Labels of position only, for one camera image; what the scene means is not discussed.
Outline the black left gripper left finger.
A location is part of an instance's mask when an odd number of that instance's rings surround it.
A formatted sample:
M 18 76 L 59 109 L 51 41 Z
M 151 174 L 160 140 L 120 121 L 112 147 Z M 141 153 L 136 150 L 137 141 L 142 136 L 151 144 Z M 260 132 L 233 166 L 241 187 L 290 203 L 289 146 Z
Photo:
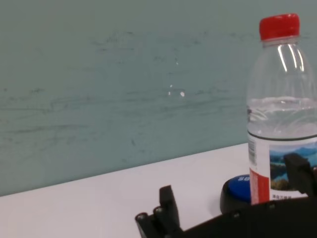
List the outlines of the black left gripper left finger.
M 174 194 L 170 185 L 159 189 L 159 206 L 152 214 L 136 215 L 135 222 L 142 238 L 182 238 L 180 219 Z

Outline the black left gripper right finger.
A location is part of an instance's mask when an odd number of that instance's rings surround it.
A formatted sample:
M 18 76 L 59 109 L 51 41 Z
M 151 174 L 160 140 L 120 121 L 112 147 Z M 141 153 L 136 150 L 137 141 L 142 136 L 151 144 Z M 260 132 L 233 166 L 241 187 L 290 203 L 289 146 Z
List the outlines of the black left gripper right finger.
M 284 156 L 290 185 L 307 196 L 317 195 L 317 168 L 311 167 L 308 159 L 296 153 Z

